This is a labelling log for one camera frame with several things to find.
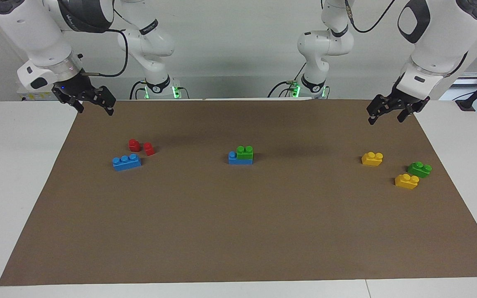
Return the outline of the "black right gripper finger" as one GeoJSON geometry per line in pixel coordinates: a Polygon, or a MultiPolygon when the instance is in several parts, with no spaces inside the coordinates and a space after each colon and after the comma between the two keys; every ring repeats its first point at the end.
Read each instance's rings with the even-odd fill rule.
{"type": "Polygon", "coordinates": [[[104,108],[109,116],[112,116],[114,113],[113,108],[116,103],[116,98],[106,86],[84,91],[83,100],[104,108]]]}
{"type": "Polygon", "coordinates": [[[84,111],[84,107],[81,104],[81,102],[79,102],[79,100],[77,100],[73,96],[67,96],[66,94],[59,94],[58,100],[60,103],[68,104],[69,106],[74,107],[78,113],[83,113],[84,111]]]}

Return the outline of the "brown table mat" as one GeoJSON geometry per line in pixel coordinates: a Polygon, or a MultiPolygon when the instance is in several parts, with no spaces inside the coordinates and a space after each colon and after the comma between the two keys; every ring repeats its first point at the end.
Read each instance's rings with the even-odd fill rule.
{"type": "Polygon", "coordinates": [[[366,106],[87,104],[0,286],[477,276],[477,223],[422,127],[393,113],[371,126],[366,106]],[[252,165],[228,164],[248,145],[252,165]],[[132,153],[142,166],[114,170],[132,153]],[[396,187],[417,161],[429,176],[396,187]]]}

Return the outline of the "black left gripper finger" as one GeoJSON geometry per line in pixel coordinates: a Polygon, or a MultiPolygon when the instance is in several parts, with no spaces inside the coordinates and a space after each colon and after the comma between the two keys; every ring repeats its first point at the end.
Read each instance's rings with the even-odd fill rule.
{"type": "Polygon", "coordinates": [[[405,105],[404,109],[401,111],[401,113],[397,116],[397,120],[400,123],[403,123],[407,117],[412,115],[413,113],[417,113],[419,111],[419,103],[408,103],[405,105]]]}
{"type": "Polygon", "coordinates": [[[387,113],[392,111],[390,107],[391,98],[383,96],[382,94],[377,94],[371,103],[367,106],[366,110],[369,114],[369,124],[374,125],[377,119],[387,113]]]}

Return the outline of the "yellow two-stud toy block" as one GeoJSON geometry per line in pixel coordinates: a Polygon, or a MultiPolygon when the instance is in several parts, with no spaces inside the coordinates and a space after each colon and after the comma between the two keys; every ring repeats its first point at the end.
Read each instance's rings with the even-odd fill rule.
{"type": "Polygon", "coordinates": [[[379,166],[383,162],[383,154],[369,151],[362,156],[361,162],[366,166],[379,166]]]}
{"type": "Polygon", "coordinates": [[[405,189],[414,189],[418,186],[420,178],[416,175],[410,175],[408,173],[399,174],[395,179],[394,183],[396,187],[405,188],[405,189]]]}

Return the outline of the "white box with yellow label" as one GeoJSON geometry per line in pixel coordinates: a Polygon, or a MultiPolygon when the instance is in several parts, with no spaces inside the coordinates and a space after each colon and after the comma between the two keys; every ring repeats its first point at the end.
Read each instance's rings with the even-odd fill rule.
{"type": "Polygon", "coordinates": [[[17,89],[17,94],[21,101],[58,101],[50,87],[43,87],[35,91],[19,87],[19,89],[17,89]]]}

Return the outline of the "blue three-stud toy block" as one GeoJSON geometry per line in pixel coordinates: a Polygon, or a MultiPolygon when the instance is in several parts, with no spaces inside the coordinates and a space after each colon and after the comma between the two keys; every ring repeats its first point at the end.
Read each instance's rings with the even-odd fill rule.
{"type": "Polygon", "coordinates": [[[253,159],[239,159],[235,151],[228,154],[228,164],[230,165],[252,165],[253,159]]]}
{"type": "Polygon", "coordinates": [[[123,155],[121,157],[115,157],[112,159],[112,166],[116,171],[125,171],[131,168],[137,168],[142,166],[140,157],[138,154],[132,153],[130,155],[123,155]]]}

